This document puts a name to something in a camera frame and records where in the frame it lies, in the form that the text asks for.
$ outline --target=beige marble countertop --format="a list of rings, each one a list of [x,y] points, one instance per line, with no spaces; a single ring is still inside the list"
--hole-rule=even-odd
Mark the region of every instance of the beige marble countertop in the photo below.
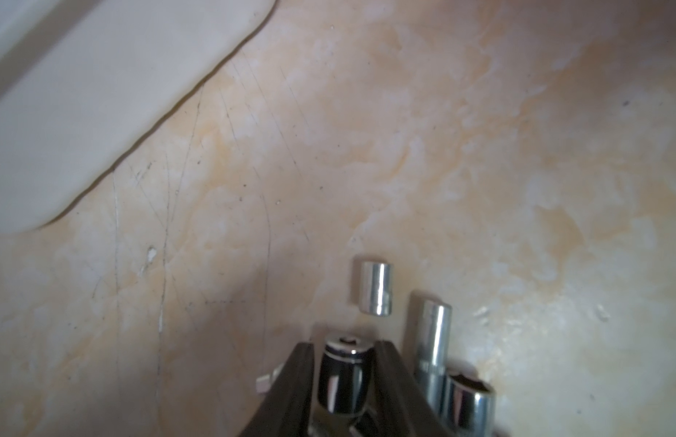
[[[0,237],[0,436],[234,436],[316,327],[400,345],[413,290],[510,435],[676,436],[676,1],[281,0]]]

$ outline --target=white plastic piece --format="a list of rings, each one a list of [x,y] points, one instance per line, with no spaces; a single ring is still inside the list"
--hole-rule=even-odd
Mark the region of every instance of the white plastic piece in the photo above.
[[[0,59],[0,233],[32,229],[61,213],[274,3],[101,0],[80,6],[84,15],[72,24],[54,19],[73,10],[62,7],[68,1],[31,2],[44,7],[30,20],[48,12],[37,33],[60,36],[52,46],[22,28],[18,44],[0,39],[0,53],[11,47]]]

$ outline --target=scratch mark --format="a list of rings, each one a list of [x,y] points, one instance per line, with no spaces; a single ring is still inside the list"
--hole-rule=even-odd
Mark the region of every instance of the scratch mark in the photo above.
[[[132,168],[131,165],[129,165],[129,170],[131,170],[132,174],[134,174],[134,169]],[[139,190],[141,190],[141,194],[143,194],[143,197],[149,203],[149,206],[151,207],[151,211],[153,211],[153,214],[156,216],[156,218],[158,219],[158,222],[161,224],[161,228],[165,228],[165,225],[163,224],[163,220],[161,220],[161,217],[156,212],[156,209],[153,207],[153,204],[151,203],[149,196],[147,196],[146,192],[143,190],[143,187],[141,187],[141,185],[139,185],[138,183],[137,183],[137,187],[139,187]]]
[[[272,227],[270,226],[270,212],[267,210],[267,202],[265,201],[265,194],[262,189],[262,179],[257,173],[255,167],[255,176],[260,182],[260,197],[262,198],[262,205],[265,207],[265,218],[267,220],[267,260],[265,263],[265,291],[262,298],[262,366],[265,367],[265,344],[266,344],[266,334],[267,334],[267,283],[270,276],[270,249],[272,247]]]
[[[248,108],[248,112],[250,112],[250,116],[253,117],[253,121],[255,122],[255,126],[259,126],[257,124],[257,118],[255,118],[255,114],[253,113],[253,110],[250,109],[250,105],[248,104],[248,102],[246,102],[246,108]]]
[[[132,170],[132,174],[134,175],[134,180],[137,181],[137,187],[141,183],[141,180],[143,179],[143,177],[146,176],[146,174],[149,172],[149,169],[151,168],[151,164],[152,164],[152,162],[149,162],[149,165],[146,166],[146,170],[144,170],[143,173],[141,171],[139,171],[136,175],[134,175],[134,170]]]
[[[170,216],[169,219],[170,222],[175,220],[175,210],[178,207],[178,196],[180,195],[180,188],[183,186],[183,179],[185,179],[185,168],[187,167],[187,160],[188,158],[190,158],[190,149],[193,148],[194,132],[197,130],[197,120],[199,119],[199,105],[202,103],[203,94],[204,94],[204,83],[202,84],[202,89],[199,91],[199,100],[197,101],[197,115],[194,116],[193,133],[190,135],[190,143],[187,145],[187,153],[185,153],[185,161],[183,162],[183,172],[180,174],[180,182],[178,183],[178,189],[175,190],[175,204],[173,204],[173,215]]]
[[[295,215],[295,217],[297,218],[297,221],[299,222],[299,226],[301,226],[301,231],[304,232],[304,236],[307,238],[307,241],[309,243],[311,243],[311,240],[308,238],[307,231],[304,229],[304,223],[301,222],[301,219],[299,218],[298,215]]]
[[[282,129],[280,129],[280,124],[277,123],[277,119],[275,118],[275,113],[272,112],[272,108],[270,108],[270,103],[268,103],[267,98],[265,97],[265,93],[262,91],[262,88],[260,87],[260,83],[257,81],[257,78],[255,77],[255,73],[253,73],[253,67],[250,66],[250,62],[248,62],[248,58],[246,57],[246,53],[244,52],[244,49],[241,49],[241,53],[243,54],[244,58],[246,59],[246,64],[248,64],[248,68],[250,69],[250,74],[253,75],[253,79],[255,80],[255,84],[257,85],[257,89],[260,90],[260,95],[262,95],[262,99],[265,100],[265,105],[267,105],[267,110],[270,111],[270,115],[272,116],[272,120],[275,122],[275,126],[277,127],[277,131],[280,133],[280,136],[282,137],[282,142],[285,144],[285,147],[287,148],[287,151],[290,154],[290,158],[292,158],[292,162],[294,162],[294,167],[297,168],[297,172],[299,173],[299,177],[304,179],[304,176],[301,174],[301,170],[299,170],[299,165],[297,165],[297,160],[294,159],[294,154],[292,153],[292,149],[290,149],[289,144],[287,144],[287,140],[285,139],[285,135],[282,133]]]
[[[168,153],[165,154],[165,166],[168,179],[168,202],[166,206],[166,223],[165,223],[165,239],[163,241],[163,291],[161,292],[160,311],[158,313],[158,366],[156,369],[156,406],[158,411],[158,422],[161,421],[161,403],[160,403],[160,384],[161,384],[161,355],[163,351],[163,324],[164,324],[164,309],[165,309],[165,294],[168,282],[168,229],[170,226],[170,164],[168,162]]]
[[[307,118],[304,116],[304,111],[301,110],[301,107],[299,106],[299,101],[297,100],[297,96],[294,95],[294,91],[292,90],[292,87],[290,86],[289,80],[287,80],[287,76],[285,75],[285,72],[282,71],[282,67],[280,67],[280,73],[282,74],[282,77],[285,79],[285,83],[287,83],[287,88],[290,89],[290,92],[292,93],[292,97],[294,97],[294,102],[297,104],[297,108],[299,109],[299,113],[301,114],[301,118],[304,119],[304,123],[306,123],[307,127],[308,127],[308,121],[307,121]]]
[[[233,65],[234,70],[236,70],[236,74],[238,75],[238,82],[241,83],[241,86],[246,89],[246,85],[244,85],[244,82],[241,80],[241,74],[238,72],[238,68],[236,68],[236,64],[234,63],[234,60],[231,59],[231,65]]]
[[[221,94],[221,101],[224,103],[224,110],[226,110],[226,118],[228,118],[229,125],[231,125],[231,134],[234,136],[234,142],[236,143],[236,148],[238,149],[239,152],[241,152],[241,148],[238,146],[238,140],[236,139],[236,131],[234,130],[234,124],[231,122],[231,116],[229,115],[229,109],[226,106],[226,99],[224,99],[224,93],[221,92],[221,89],[219,90],[219,94]]]
[[[95,288],[92,289],[92,298],[95,299],[95,292],[98,290],[98,285],[102,282],[102,277],[98,279],[98,281],[95,283]]]
[[[187,316],[190,318],[190,321],[193,323],[193,328],[194,331],[197,332],[199,329],[197,328],[197,323],[194,322],[194,317],[192,314],[190,314],[190,309],[185,306],[185,304],[180,300],[180,293],[178,292],[178,284],[177,281],[175,280],[175,276],[171,275],[173,279],[173,291],[175,291],[175,299],[178,302],[178,306],[180,306],[180,309],[185,311],[187,313]]]
[[[122,382],[120,380],[119,372],[119,349],[120,349],[120,325],[122,323],[122,310],[119,302],[119,266],[118,266],[118,246],[119,246],[119,206],[117,201],[117,183],[115,181],[115,170],[112,170],[112,192],[115,200],[115,304],[117,307],[117,338],[116,338],[116,352],[115,352],[115,371],[117,373],[117,393],[120,402],[122,401]]]
[[[221,412],[222,418],[224,420],[223,421],[224,429],[228,432],[228,430],[229,430],[229,425],[228,425],[229,424],[229,418],[226,417],[226,412],[224,411],[224,403],[221,400],[221,394],[219,393],[219,389],[214,389],[214,391],[216,392],[217,400],[219,400],[219,406],[220,406],[219,411]]]

